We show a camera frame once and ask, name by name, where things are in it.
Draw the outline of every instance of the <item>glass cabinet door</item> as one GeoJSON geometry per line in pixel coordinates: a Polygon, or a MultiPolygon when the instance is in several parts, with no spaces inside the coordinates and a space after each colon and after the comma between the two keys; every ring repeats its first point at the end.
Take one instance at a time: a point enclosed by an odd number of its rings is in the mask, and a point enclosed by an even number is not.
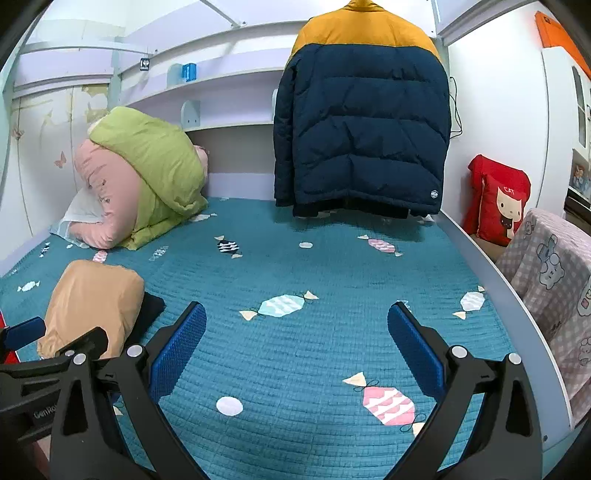
{"type": "Polygon", "coordinates": [[[585,111],[585,99],[583,96],[583,85],[581,75],[577,67],[573,66],[574,88],[577,92],[577,105],[579,110],[579,143],[587,147],[587,112],[585,111]]]}

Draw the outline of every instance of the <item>tan pillow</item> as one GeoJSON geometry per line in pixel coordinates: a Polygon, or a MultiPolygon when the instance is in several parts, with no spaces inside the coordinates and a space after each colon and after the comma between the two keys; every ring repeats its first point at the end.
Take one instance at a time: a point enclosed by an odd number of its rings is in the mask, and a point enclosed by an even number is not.
{"type": "Polygon", "coordinates": [[[37,342],[42,358],[94,327],[109,338],[101,358],[118,356],[131,333],[144,298],[144,281],[133,270],[89,260],[70,263],[57,283],[47,314],[46,334],[37,342]]]}

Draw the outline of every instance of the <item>teal quilted mattress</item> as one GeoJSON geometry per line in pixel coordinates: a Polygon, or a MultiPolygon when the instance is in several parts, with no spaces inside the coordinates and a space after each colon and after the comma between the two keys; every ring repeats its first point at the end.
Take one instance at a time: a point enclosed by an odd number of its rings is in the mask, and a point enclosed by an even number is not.
{"type": "MultiPolygon", "coordinates": [[[[166,302],[144,343],[192,300],[207,311],[160,407],[212,480],[382,480],[434,407],[388,334],[398,300],[475,356],[512,350],[486,292],[479,310],[453,315],[478,281],[433,222],[344,210],[297,219],[271,202],[209,200],[199,221],[138,251],[109,251],[105,263],[132,268],[166,302]]],[[[56,236],[31,251],[0,280],[8,324],[44,316],[66,265],[95,253],[56,236]]],[[[35,345],[20,355],[37,358],[35,345]]],[[[459,459],[480,401],[443,466],[459,459]]],[[[130,450],[149,466],[122,412],[130,450]]]]}

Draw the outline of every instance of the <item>screw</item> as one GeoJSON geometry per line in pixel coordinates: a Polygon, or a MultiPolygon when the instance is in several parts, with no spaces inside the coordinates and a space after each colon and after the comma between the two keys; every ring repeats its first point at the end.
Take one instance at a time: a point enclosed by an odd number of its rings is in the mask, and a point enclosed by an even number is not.
{"type": "Polygon", "coordinates": [[[83,353],[79,353],[74,357],[74,363],[76,365],[82,365],[84,362],[86,362],[86,355],[83,353]]]}
{"type": "Polygon", "coordinates": [[[466,355],[468,355],[468,350],[460,345],[456,345],[455,347],[452,347],[452,355],[457,358],[465,358],[466,355]]]}
{"type": "Polygon", "coordinates": [[[519,365],[521,363],[521,357],[517,353],[510,353],[509,362],[513,365],[519,365]]]}
{"type": "Polygon", "coordinates": [[[141,345],[132,345],[127,349],[127,354],[131,357],[136,357],[140,356],[143,350],[141,345]]]}

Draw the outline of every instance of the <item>jacket sleeve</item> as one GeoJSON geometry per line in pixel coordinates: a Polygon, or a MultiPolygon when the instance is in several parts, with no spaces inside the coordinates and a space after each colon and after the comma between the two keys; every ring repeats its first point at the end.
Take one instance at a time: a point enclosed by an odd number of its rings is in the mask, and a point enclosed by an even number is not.
{"type": "Polygon", "coordinates": [[[294,161],[293,102],[297,62],[292,59],[283,72],[275,101],[273,146],[275,149],[275,199],[277,206],[293,205],[294,161]]]}

